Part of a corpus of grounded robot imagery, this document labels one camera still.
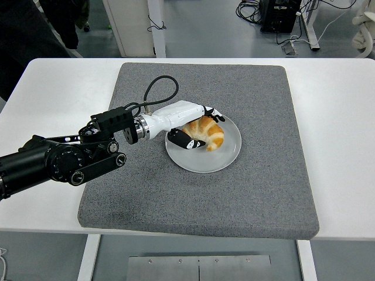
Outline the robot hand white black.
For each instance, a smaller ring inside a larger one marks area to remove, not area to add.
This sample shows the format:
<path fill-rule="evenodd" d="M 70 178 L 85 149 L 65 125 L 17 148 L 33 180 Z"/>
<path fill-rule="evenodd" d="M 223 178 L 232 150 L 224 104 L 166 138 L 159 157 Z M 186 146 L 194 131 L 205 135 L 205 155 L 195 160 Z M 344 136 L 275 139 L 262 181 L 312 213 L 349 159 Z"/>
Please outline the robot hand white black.
<path fill-rule="evenodd" d="M 139 120 L 146 139 L 166 131 L 169 141 L 184 149 L 206 145 L 206 150 L 212 152 L 224 142 L 224 132 L 217 124 L 225 121 L 222 114 L 192 102 L 178 101 L 152 114 L 141 114 Z"/>

